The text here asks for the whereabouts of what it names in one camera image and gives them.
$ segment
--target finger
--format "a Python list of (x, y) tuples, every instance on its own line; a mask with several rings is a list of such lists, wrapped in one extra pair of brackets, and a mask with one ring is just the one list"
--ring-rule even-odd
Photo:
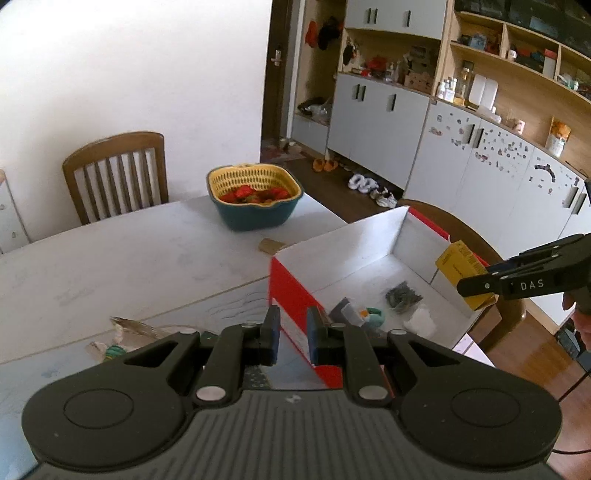
[(562, 309), (563, 310), (568, 310), (569, 308), (571, 308), (574, 305), (574, 298), (573, 296), (568, 293), (568, 292), (564, 292), (564, 296), (562, 297)]
[(591, 350), (591, 333), (581, 333), (581, 338), (587, 350)]
[(591, 333), (591, 315), (585, 315), (578, 310), (575, 310), (571, 315), (574, 322), (574, 327), (579, 332)]

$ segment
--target marble table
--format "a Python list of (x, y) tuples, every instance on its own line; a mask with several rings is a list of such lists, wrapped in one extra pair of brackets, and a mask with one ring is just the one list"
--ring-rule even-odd
[[(0, 256), (0, 480), (35, 465), (20, 428), (28, 398), (94, 365), (91, 341), (112, 339), (109, 317), (219, 333), (260, 322), (269, 256), (259, 242), (300, 242), (345, 225), (308, 196), (272, 229), (231, 232), (208, 197), (129, 213)], [(321, 388), (284, 336), (275, 388)]]

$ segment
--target black cable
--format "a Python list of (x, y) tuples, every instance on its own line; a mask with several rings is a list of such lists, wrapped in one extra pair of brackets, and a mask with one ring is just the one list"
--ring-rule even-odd
[[(572, 387), (570, 387), (566, 392), (564, 392), (564, 394), (558, 399), (558, 403), (562, 402), (566, 397), (568, 397), (575, 388), (577, 388), (581, 383), (583, 383), (583, 381), (585, 380), (585, 378), (587, 377), (591, 377), (591, 371), (589, 372), (585, 372), (583, 374), (583, 376), (581, 378), (579, 378)], [(558, 453), (559, 455), (584, 455), (585, 453), (591, 453), (591, 449), (587, 449), (587, 450), (575, 450), (574, 452), (569, 452), (566, 450), (552, 450), (552, 453)]]

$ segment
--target red and white box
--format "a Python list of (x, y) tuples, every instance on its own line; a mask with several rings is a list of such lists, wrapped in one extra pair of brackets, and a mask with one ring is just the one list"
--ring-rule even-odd
[[(408, 207), (371, 216), (278, 252), (271, 261), (269, 299), (281, 308), (281, 327), (310, 361), (306, 314), (311, 306), (331, 311), (344, 297), (386, 314), (384, 331), (404, 327), (412, 312), (396, 314), (385, 292), (406, 281), (423, 297), (434, 324), (427, 338), (453, 348), (476, 322), (435, 260), (449, 245), (447, 234)], [(340, 388), (337, 367), (314, 367), (329, 388)]]

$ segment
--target orange slipper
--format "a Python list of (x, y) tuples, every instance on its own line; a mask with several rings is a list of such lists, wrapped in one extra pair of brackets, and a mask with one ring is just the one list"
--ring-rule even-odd
[(336, 168), (339, 168), (339, 162), (336, 160), (327, 160), (324, 164), (324, 171), (333, 171)]
[(326, 163), (326, 160), (323, 160), (322, 158), (315, 158), (314, 161), (312, 162), (312, 169), (315, 172), (321, 172), (322, 170), (324, 170), (325, 163)]

